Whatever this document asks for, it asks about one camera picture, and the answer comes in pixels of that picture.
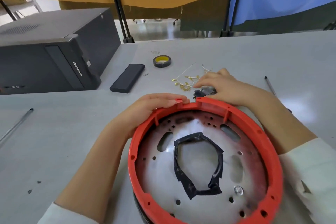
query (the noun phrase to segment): table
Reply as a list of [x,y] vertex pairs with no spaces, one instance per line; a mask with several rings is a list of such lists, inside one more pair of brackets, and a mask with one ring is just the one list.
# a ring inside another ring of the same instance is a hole
[[[238,80],[264,89],[268,89],[264,80],[268,76],[285,106],[336,148],[336,127],[331,122],[336,99],[335,39],[335,31],[320,31],[122,44],[101,76],[98,90],[0,96],[0,134],[28,109],[35,109],[0,145],[0,222],[37,223],[103,127],[144,94],[183,93],[171,79],[194,62],[183,75],[202,75],[203,63],[214,71],[226,67]],[[169,55],[172,64],[154,67],[157,54],[152,52]],[[139,78],[130,94],[109,91],[129,63],[144,64],[148,75]],[[192,98],[193,92],[185,93]],[[142,223],[127,172],[129,143],[111,193],[107,224]],[[299,207],[291,205],[291,197],[285,196],[281,206],[289,215]],[[310,223],[306,212],[302,215],[295,221],[280,216],[274,223]]]

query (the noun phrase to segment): right hand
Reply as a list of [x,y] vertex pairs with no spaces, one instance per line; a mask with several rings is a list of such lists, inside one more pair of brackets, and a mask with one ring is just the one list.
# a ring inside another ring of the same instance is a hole
[[236,80],[228,70],[222,68],[217,73],[208,72],[194,85],[194,88],[212,86],[217,94],[207,95],[208,98],[224,101],[233,106],[247,106],[248,100],[258,95],[260,88]]

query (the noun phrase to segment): white sleeve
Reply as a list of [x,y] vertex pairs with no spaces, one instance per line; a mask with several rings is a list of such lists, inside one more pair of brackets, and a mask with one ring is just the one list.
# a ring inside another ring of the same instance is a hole
[[49,206],[37,224],[98,224],[81,214],[64,209],[54,203]]
[[336,151],[321,138],[279,156],[285,178],[316,224],[336,219]]

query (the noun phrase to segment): red circular housing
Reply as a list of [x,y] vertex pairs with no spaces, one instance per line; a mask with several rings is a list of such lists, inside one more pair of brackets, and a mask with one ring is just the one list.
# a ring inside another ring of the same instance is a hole
[[232,121],[250,138],[258,149],[267,170],[267,193],[265,198],[259,202],[256,211],[251,216],[242,219],[239,224],[271,223],[282,199],[283,172],[278,155],[267,135],[248,115],[225,102],[203,97],[197,98],[195,103],[189,104],[183,104],[181,99],[176,101],[177,104],[170,108],[154,110],[152,115],[138,126],[131,141],[128,154],[128,172],[134,194],[147,217],[155,224],[185,224],[162,209],[149,193],[145,193],[142,190],[135,171],[135,161],[137,160],[141,140],[153,124],[159,124],[161,118],[175,112],[201,110],[222,116],[223,123],[227,122],[227,120]]

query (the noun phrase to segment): electrical tape roll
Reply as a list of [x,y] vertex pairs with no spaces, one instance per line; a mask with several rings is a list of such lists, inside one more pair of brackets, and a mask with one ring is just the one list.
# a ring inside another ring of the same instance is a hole
[[161,55],[153,58],[153,64],[155,67],[167,67],[171,64],[171,58],[166,55]]

